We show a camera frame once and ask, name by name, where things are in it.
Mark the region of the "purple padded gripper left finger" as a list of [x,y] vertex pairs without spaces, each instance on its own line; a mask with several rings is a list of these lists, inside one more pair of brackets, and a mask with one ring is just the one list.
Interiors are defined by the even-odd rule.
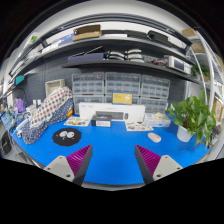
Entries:
[[58,156],[44,170],[81,186],[92,155],[92,145],[88,145],[67,157]]

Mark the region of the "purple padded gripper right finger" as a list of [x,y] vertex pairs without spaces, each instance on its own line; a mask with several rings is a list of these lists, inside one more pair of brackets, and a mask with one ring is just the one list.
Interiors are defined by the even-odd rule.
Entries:
[[135,157],[145,184],[152,183],[182,169],[182,166],[169,155],[159,156],[140,145],[135,145]]

